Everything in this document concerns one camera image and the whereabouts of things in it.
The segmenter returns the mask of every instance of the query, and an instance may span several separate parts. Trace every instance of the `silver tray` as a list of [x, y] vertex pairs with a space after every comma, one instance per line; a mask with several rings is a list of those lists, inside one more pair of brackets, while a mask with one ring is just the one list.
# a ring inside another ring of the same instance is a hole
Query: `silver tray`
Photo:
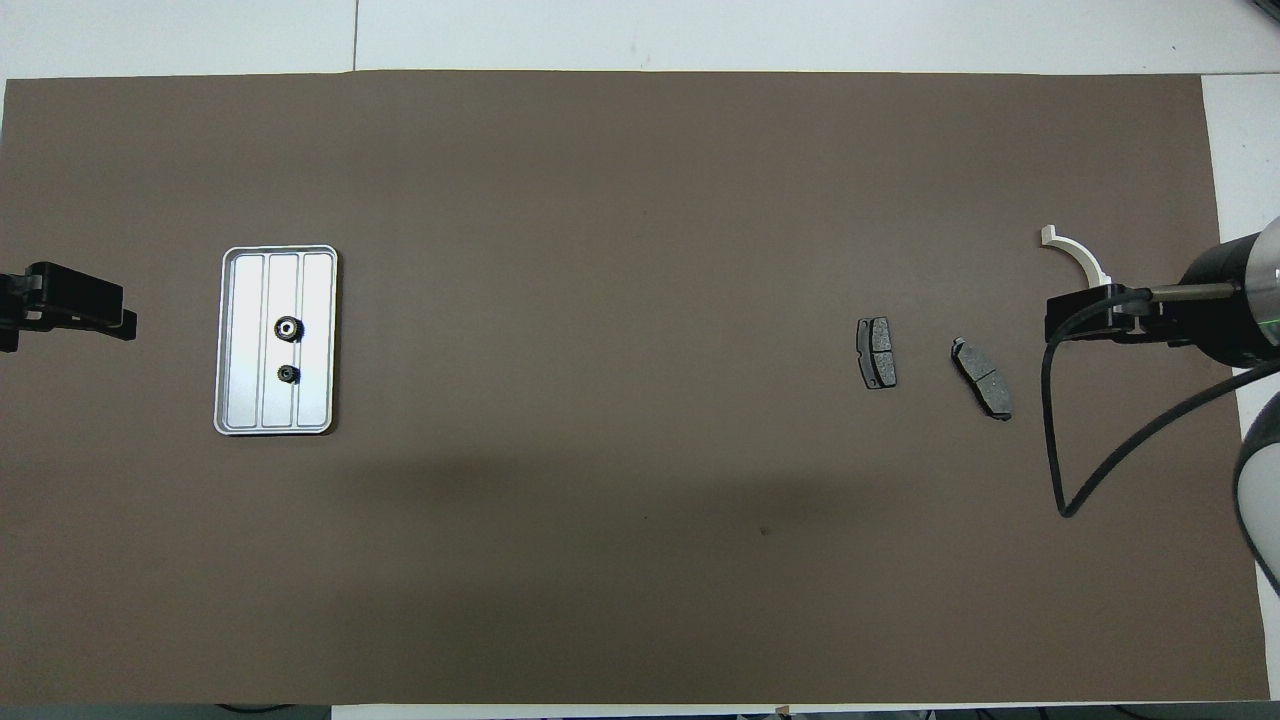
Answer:
[[[338, 252], [333, 247], [228, 250], [218, 311], [218, 432], [275, 436], [328, 430], [333, 423], [337, 315]], [[280, 318], [301, 320], [296, 340], [278, 337]], [[297, 369], [292, 382], [279, 377], [284, 365]]]

